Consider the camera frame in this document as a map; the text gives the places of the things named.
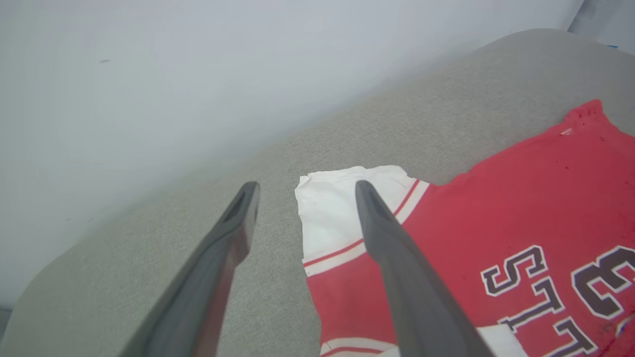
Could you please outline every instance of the printed number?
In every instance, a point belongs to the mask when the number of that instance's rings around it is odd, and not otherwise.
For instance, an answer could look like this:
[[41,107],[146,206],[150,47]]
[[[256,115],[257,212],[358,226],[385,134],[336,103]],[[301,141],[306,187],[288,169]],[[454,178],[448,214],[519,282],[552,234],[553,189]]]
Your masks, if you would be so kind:
[[503,269],[505,269],[507,279],[500,283],[496,282],[496,277],[500,275],[500,269],[498,266],[485,269],[481,272],[481,278],[483,279],[483,284],[485,284],[485,292],[490,296],[499,296],[500,294],[517,287],[520,284],[520,272],[518,271],[518,265],[528,260],[533,262],[533,265],[526,269],[527,276],[530,278],[547,271],[547,262],[544,257],[545,255],[542,252],[542,247],[539,245],[532,245],[522,252],[505,259]]
[[624,312],[624,308],[613,295],[601,295],[593,284],[602,281],[613,293],[623,291],[632,285],[632,282],[618,273],[625,266],[635,270],[635,250],[616,246],[600,255],[595,262],[571,273],[573,289],[593,315],[610,320]]
[[546,357],[575,356],[582,351],[584,351],[586,354],[591,354],[598,349],[595,343],[593,343],[593,341],[588,336],[586,336],[586,334],[578,327],[578,325],[576,325],[571,316],[567,317],[564,320],[556,322],[553,327],[558,335],[562,336],[564,334],[568,334],[569,336],[571,336],[573,341],[567,343],[564,346],[558,347],[550,353],[547,353]]
[[543,295],[546,299],[514,316],[504,317],[498,321],[499,324],[509,326],[514,333],[518,331],[518,327],[525,325],[531,320],[535,320],[548,313],[557,314],[565,309],[550,276],[532,284],[531,287],[533,288],[534,295]]

